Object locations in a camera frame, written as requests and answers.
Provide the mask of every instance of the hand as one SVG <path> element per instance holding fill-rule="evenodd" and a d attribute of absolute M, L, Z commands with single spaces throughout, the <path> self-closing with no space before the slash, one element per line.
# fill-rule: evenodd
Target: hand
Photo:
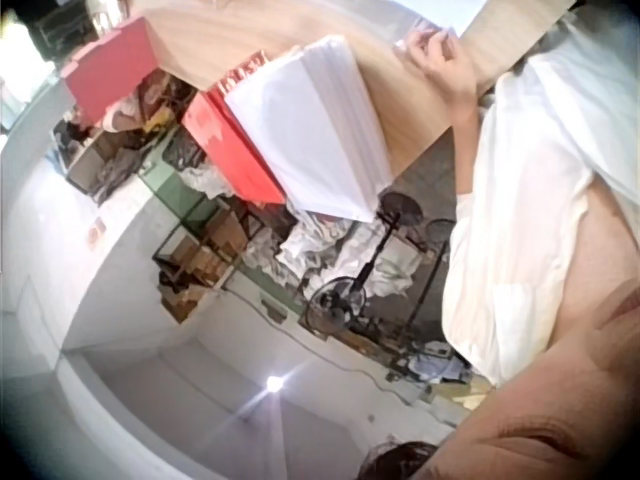
<path fill-rule="evenodd" d="M 455 33 L 447 30 L 413 32 L 409 55 L 440 90 L 452 121 L 477 111 L 477 81 L 473 64 Z"/>

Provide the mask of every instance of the ceiling light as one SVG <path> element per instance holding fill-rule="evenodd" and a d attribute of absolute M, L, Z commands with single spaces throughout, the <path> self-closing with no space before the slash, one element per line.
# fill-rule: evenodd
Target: ceiling light
<path fill-rule="evenodd" d="M 267 378 L 267 391 L 270 393 L 278 393 L 284 386 L 284 378 L 269 377 Z"/>

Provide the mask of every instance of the hair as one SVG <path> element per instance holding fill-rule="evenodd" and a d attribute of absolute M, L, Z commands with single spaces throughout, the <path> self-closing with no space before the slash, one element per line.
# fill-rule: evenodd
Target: hair
<path fill-rule="evenodd" d="M 410 480 L 436 450 L 425 442 L 381 445 L 364 459 L 356 480 Z"/>
<path fill-rule="evenodd" d="M 76 142 L 82 143 L 89 138 L 89 131 L 90 128 L 82 128 L 75 123 L 67 122 L 66 133 L 69 135 L 69 138 Z"/>

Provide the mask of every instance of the standing fan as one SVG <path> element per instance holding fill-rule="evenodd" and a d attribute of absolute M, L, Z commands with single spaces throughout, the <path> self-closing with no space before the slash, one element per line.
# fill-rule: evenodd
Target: standing fan
<path fill-rule="evenodd" d="M 412 198 L 398 192 L 386 193 L 380 202 L 381 216 L 389 219 L 384 237 L 371 260 L 357 277 L 338 277 L 320 287 L 305 309 L 307 326 L 324 334 L 334 335 L 357 321 L 367 301 L 364 284 L 371 276 L 376 260 L 387 241 L 400 227 L 414 227 L 422 222 L 422 209 Z"/>

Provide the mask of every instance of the stack of white paper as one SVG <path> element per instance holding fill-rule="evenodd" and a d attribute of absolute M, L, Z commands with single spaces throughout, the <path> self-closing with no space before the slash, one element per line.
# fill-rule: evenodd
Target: stack of white paper
<path fill-rule="evenodd" d="M 225 101 L 299 209 L 370 222 L 392 176 L 382 130 L 343 37 L 243 80 Z"/>

